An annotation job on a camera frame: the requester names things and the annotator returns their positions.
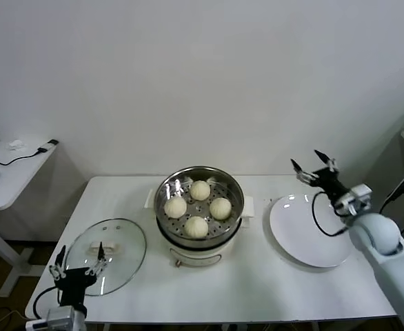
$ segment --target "pot handle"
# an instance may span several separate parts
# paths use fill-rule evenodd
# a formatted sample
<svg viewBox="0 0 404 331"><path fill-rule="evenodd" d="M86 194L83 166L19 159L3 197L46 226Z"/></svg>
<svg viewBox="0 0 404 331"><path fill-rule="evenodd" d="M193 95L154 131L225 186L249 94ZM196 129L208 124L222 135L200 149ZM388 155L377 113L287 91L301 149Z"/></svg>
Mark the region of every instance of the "pot handle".
<svg viewBox="0 0 404 331"><path fill-rule="evenodd" d="M144 203L145 209L154 209L155 193L156 193L155 190L150 190L148 192L147 200L145 200ZM245 218L254 217L254 199L252 197L249 196L244 197L243 211L241 216Z"/></svg>

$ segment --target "steamed bun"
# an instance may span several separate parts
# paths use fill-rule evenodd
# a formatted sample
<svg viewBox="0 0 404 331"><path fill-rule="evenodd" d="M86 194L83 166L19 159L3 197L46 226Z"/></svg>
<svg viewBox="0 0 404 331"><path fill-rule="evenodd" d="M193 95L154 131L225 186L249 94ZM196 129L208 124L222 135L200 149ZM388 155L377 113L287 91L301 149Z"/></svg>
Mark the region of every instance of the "steamed bun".
<svg viewBox="0 0 404 331"><path fill-rule="evenodd" d="M224 220L231 215L230 200L225 198L217 198L210 204L211 215L218 220Z"/></svg>
<svg viewBox="0 0 404 331"><path fill-rule="evenodd" d="M193 216L185 222L185 232L192 238L203 238L208 234L208 223L200 216Z"/></svg>
<svg viewBox="0 0 404 331"><path fill-rule="evenodd" d="M165 202L163 209L168 217L178 219L187 211L187 203L183 197L173 197Z"/></svg>
<svg viewBox="0 0 404 331"><path fill-rule="evenodd" d="M210 196L211 189L206 181L195 181L190 188L190 195L194 200L205 200Z"/></svg>

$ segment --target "white plate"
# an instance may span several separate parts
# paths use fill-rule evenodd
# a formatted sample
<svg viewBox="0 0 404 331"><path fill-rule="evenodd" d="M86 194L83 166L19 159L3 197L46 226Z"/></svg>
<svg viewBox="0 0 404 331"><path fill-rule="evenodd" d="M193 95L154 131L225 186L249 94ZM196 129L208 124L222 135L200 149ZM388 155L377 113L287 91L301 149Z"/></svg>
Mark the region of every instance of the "white plate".
<svg viewBox="0 0 404 331"><path fill-rule="evenodd" d="M301 262L322 268L340 265L353 247L349 234L327 237L321 233L312 218L312 198L307 194L291 194L279 199L270 213L272 234L286 252ZM315 215L328 233L343 227L324 194L316 199Z"/></svg>

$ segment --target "glass lid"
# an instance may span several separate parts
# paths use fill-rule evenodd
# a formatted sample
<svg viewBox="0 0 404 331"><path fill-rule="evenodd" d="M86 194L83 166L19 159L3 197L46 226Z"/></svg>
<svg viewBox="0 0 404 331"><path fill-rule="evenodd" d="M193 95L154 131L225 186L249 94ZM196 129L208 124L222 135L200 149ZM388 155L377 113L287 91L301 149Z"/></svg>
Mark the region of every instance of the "glass lid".
<svg viewBox="0 0 404 331"><path fill-rule="evenodd" d="M107 268L97 282L85 290L86 295L111 293L128 283L141 267L147 243L142 229L128 219L101 221L75 239L65 258L65 268L90 267L97 262L103 243Z"/></svg>

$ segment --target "white table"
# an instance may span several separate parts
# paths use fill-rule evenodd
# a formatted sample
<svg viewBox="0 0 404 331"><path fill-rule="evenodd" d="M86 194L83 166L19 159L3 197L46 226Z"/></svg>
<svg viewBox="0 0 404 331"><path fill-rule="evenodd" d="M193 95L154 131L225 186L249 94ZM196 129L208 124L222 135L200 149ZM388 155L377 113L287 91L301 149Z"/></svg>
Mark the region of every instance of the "white table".
<svg viewBox="0 0 404 331"><path fill-rule="evenodd" d="M395 315L364 256L355 249L337 268L300 265L280 249L268 229L270 206L278 197L312 193L295 176L237 176L254 197L255 217L237 234L231 255L206 268L174 267L152 210L143 209L161 177L95 177L70 218L49 260L53 264L91 225L113 217L137 222L147 253L133 280L102 297L86 297L87 320L94 323L229 323L321 321ZM26 307L34 318L35 297L54 282L43 272ZM37 310L56 307L56 292L42 296Z"/></svg>
<svg viewBox="0 0 404 331"><path fill-rule="evenodd" d="M31 155L45 141L26 143L28 145L26 150L11 151L7 149L7 143L0 141L0 162L7 163L16 157ZM16 161L7 166L0 165L0 210L10 207L15 202L53 151L54 148L46 153ZM30 265L28 263L32 251L32 248L25 248L21 254L18 254L0 237L0 257L13 266L8 278L0 289L0 297L9 297L19 277L39 277L41 275L44 268L43 265Z"/></svg>

